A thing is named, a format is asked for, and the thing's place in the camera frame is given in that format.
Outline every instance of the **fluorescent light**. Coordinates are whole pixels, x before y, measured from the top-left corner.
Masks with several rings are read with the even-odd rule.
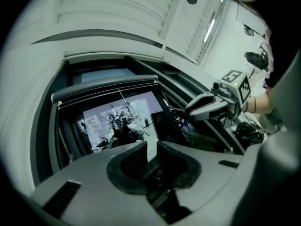
[[[215,20],[212,19],[212,22],[211,22],[211,24],[210,24],[210,27],[209,27],[209,29],[208,29],[208,32],[207,32],[207,34],[206,34],[206,36],[205,36],[205,38],[204,38],[204,43],[206,43],[206,41],[207,41],[207,39],[208,39],[208,37],[209,37],[209,34],[210,34],[210,32],[211,32],[211,30],[212,30],[212,28],[213,28],[214,22],[215,22]]]

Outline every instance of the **person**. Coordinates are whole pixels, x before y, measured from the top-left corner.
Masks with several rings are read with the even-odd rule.
[[[235,0],[260,16],[267,26],[269,73],[265,93],[249,97],[243,112],[270,113],[273,88],[292,63],[300,46],[299,0]]]

